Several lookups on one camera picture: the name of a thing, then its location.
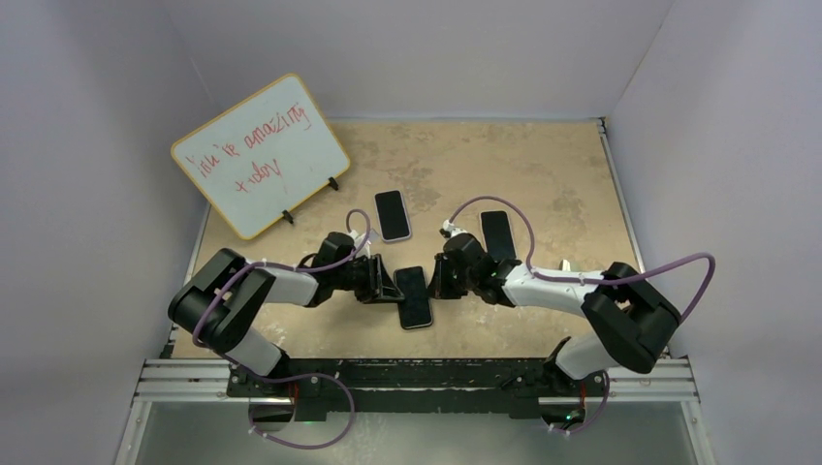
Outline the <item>silver-edged phone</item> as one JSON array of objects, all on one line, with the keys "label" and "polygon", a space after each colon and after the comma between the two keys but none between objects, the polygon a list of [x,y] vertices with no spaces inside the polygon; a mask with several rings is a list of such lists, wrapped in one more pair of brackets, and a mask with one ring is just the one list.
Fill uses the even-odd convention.
[{"label": "silver-edged phone", "polygon": [[401,268],[395,271],[394,278],[404,295],[404,300],[397,305],[400,326],[406,330],[431,326],[433,318],[424,269],[421,266]]}]

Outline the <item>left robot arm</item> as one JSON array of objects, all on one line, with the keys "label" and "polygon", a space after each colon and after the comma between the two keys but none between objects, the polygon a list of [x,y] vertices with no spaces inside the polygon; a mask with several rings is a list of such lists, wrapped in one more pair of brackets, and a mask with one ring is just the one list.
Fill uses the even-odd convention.
[{"label": "left robot arm", "polygon": [[223,248],[172,298],[168,316],[198,345],[251,371],[251,383],[263,395],[278,395],[289,383],[290,358],[252,326],[264,304],[314,308],[336,291],[350,292],[362,304],[405,299],[381,256],[368,254],[365,245],[364,236],[331,232],[308,268],[252,263]]}]

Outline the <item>lilac phone case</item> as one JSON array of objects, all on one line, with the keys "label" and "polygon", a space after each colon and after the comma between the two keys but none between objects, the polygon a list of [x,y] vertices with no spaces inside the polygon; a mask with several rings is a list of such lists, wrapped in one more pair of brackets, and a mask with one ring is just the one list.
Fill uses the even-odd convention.
[{"label": "lilac phone case", "polygon": [[379,192],[374,195],[374,202],[383,241],[409,239],[412,232],[403,195],[398,190]]}]

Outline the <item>black phone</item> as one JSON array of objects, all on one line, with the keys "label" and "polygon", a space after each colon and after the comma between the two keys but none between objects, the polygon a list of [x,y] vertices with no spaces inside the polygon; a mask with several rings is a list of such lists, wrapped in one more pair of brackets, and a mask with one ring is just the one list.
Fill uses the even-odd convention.
[{"label": "black phone", "polygon": [[503,210],[480,213],[480,224],[488,253],[497,261],[517,257],[508,214]]}]

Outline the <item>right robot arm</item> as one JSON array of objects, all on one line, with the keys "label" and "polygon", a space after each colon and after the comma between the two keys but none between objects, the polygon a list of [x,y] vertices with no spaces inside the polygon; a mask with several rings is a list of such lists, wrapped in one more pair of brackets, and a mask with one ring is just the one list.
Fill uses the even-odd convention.
[{"label": "right robot arm", "polygon": [[584,318],[592,331],[560,342],[544,369],[547,387],[566,394],[590,374],[624,367],[647,374],[682,322],[677,307],[627,263],[572,273],[496,260],[467,232],[448,238],[434,258],[430,297],[474,294],[485,303],[539,307]]}]

